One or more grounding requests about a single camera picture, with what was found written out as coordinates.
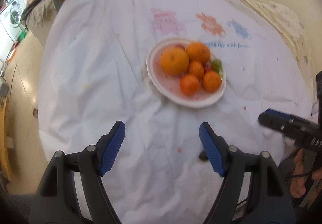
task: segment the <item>washing machine door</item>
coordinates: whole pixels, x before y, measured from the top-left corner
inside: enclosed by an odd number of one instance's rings
[[[19,8],[12,8],[10,10],[10,18],[9,18],[9,25],[13,28],[17,28],[20,24],[22,10]]]

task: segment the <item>green fruit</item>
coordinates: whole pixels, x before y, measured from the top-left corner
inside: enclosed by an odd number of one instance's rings
[[[219,73],[219,71],[223,68],[223,63],[220,59],[215,59],[213,62],[211,62],[211,68],[213,71],[216,71]]]

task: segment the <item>white plate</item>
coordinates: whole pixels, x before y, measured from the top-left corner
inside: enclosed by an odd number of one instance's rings
[[[167,75],[160,65],[161,54],[164,50],[171,46],[175,46],[176,44],[182,44],[186,48],[192,41],[193,40],[180,37],[164,39],[149,51],[146,63],[148,75],[162,95],[179,105],[197,109],[210,106],[221,98],[227,84],[225,70],[223,69],[222,84],[215,93],[208,93],[201,86],[195,95],[187,97],[179,88],[181,76],[173,77]],[[216,56],[211,53],[210,59],[214,60],[216,59]]]

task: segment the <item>tiled floor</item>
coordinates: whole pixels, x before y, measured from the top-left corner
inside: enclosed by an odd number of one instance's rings
[[[42,53],[42,45],[29,32],[4,73],[11,90],[6,120],[7,135],[14,139],[14,149],[9,149],[12,176],[7,185],[12,194],[34,193],[48,164],[39,140],[38,119],[32,115],[38,105]]]

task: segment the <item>washing machine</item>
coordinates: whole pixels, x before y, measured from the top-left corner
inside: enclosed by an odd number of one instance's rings
[[[0,22],[13,42],[16,41],[18,35],[21,32],[19,25],[22,29],[24,29],[24,27],[20,24],[22,12],[23,9],[20,6],[18,0],[13,0],[0,13]]]

